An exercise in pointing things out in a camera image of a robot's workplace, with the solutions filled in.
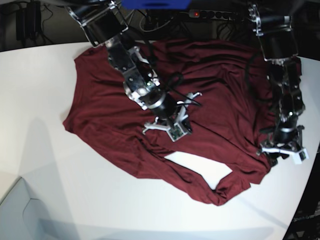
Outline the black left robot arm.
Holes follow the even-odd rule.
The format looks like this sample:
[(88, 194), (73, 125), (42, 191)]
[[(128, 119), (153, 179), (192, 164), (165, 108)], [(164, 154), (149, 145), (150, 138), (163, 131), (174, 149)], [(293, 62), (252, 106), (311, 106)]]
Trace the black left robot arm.
[(300, 89), (292, 16), (253, 1), (247, 7), (263, 59), (269, 64), (266, 78), (272, 90), (270, 111), (275, 115), (274, 125), (260, 130), (267, 137), (260, 143), (257, 154), (265, 154), (274, 164), (278, 157), (290, 157), (300, 165), (309, 155), (303, 146), (304, 126), (298, 125), (306, 107)]

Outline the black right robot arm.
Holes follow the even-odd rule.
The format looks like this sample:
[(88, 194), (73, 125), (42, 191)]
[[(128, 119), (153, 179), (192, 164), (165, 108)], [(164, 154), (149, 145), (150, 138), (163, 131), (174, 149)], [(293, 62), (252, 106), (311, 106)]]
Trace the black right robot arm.
[(155, 115), (153, 123), (146, 123), (144, 131), (161, 130), (174, 140), (192, 133), (187, 106), (192, 96), (178, 104), (162, 86), (156, 73), (156, 56), (149, 41), (149, 56), (144, 57), (140, 47), (128, 35), (136, 30), (129, 27), (114, 0), (102, 0), (93, 5), (66, 7), (70, 16), (80, 25), (93, 47), (104, 46), (108, 61), (124, 77), (123, 87), (127, 97), (142, 110)]

